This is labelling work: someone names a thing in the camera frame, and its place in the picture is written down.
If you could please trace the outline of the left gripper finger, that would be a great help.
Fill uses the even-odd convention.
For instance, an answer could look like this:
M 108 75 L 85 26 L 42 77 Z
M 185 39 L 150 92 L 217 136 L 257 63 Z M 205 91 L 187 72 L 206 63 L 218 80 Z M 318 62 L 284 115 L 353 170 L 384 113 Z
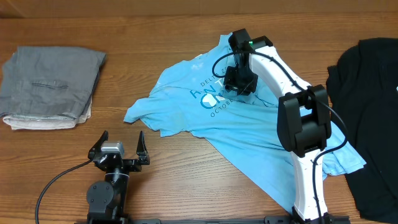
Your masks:
M 148 151 L 146 148 L 143 131 L 140 131 L 140 133 L 139 133 L 136 154 L 138 155 L 138 158 L 140 161 L 148 161 L 149 160 L 149 154 L 148 154 Z
M 94 159 L 95 155 L 101 152 L 102 144 L 108 140 L 109 134 L 107 130 L 105 130 L 101 137 L 97 140 L 94 146 L 88 151 L 88 159 Z

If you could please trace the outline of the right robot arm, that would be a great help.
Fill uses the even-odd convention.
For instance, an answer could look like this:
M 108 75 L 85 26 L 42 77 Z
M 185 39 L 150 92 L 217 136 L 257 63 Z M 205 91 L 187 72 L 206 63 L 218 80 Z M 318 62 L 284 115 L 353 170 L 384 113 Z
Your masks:
M 291 223 L 331 223 L 322 187 L 322 151 L 331 136 L 327 93 L 298 77 L 265 36 L 250 38 L 246 29 L 228 39 L 235 64 L 226 69 L 226 91 L 254 93 L 258 79 L 278 99 L 277 135 L 294 163 L 295 202 Z

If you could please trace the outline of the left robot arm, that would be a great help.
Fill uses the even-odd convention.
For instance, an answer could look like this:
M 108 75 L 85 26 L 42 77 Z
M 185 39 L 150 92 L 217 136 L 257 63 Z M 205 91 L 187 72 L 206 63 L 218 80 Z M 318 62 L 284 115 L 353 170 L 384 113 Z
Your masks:
M 144 133 L 139 135 L 136 159 L 125 159 L 123 143 L 109 141 L 108 137 L 108 132 L 104 131 L 88 153 L 88 159 L 105 175 L 104 180 L 92 184 L 86 193 L 89 204 L 87 222 L 131 223 L 129 215 L 124 212 L 129 174 L 140 172 L 143 165 L 150 164 Z

